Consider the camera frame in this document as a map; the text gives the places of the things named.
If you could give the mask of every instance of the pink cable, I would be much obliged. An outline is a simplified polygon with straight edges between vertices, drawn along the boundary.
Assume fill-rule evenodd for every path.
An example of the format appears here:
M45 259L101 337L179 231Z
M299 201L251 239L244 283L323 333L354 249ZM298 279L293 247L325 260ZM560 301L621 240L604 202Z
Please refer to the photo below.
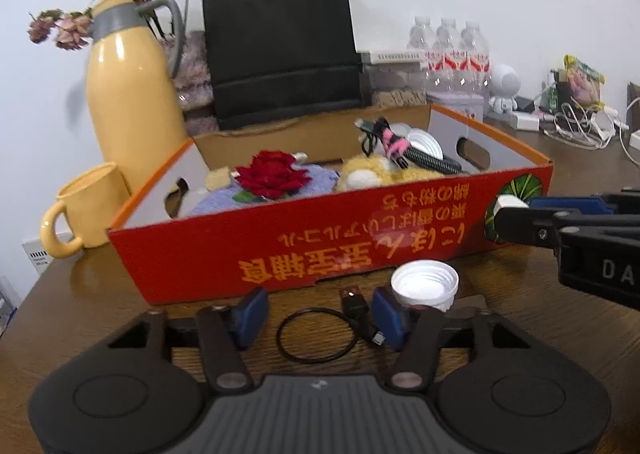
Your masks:
M393 136L394 133L391 129L384 129L382 131L382 147L385 148L386 158L389 159L395 155L404 155L405 151L411 147L409 141L402 138L391 144L391 137Z

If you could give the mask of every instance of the snack bag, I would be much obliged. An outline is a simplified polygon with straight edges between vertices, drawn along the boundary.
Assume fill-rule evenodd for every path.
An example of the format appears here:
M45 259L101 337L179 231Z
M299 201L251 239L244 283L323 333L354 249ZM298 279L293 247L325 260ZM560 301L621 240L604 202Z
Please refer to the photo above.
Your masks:
M604 75L587 66L574 56L564 56L564 68L567 81L574 99L583 108L601 108L600 84L604 84Z

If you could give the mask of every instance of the yellow plush toy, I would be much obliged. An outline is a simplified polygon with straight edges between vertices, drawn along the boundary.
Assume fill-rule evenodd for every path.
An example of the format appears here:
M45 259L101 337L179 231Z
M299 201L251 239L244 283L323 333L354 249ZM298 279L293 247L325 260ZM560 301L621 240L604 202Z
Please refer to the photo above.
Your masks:
M397 183L427 181L442 176L444 175L435 171L415 166L400 169L391 160L381 155L371 155L370 157L358 155L343 164L335 190L344 192L346 190L369 189L370 187L383 187Z

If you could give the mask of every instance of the artificial rose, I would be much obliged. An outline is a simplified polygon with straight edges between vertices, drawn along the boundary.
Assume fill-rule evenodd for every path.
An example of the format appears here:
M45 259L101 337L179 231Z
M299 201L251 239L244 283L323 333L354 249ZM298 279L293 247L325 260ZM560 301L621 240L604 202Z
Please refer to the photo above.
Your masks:
M238 167L236 178L251 194L278 199L308 184L306 169L292 169L296 159L280 151L261 151L249 167Z
M51 33L51 29L56 26L52 17L39 17L34 19L29 25L29 39L32 43L42 43L46 41Z
M84 38L89 36L91 22L87 16L73 17L71 14L66 14L57 23L56 46L63 50L80 50L89 44Z

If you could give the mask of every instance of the box handle hole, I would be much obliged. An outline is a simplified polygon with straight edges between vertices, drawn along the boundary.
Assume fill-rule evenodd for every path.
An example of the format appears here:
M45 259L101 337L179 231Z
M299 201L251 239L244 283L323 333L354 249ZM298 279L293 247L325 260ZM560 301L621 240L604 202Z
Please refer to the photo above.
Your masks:
M479 171L486 171L491 167L491 155L474 141L461 137L456 145L456 152Z
M178 178L175 185L164 197L164 209L169 215L169 218L175 219L178 217L182 200L184 200L187 192L189 192L189 184L184 178Z

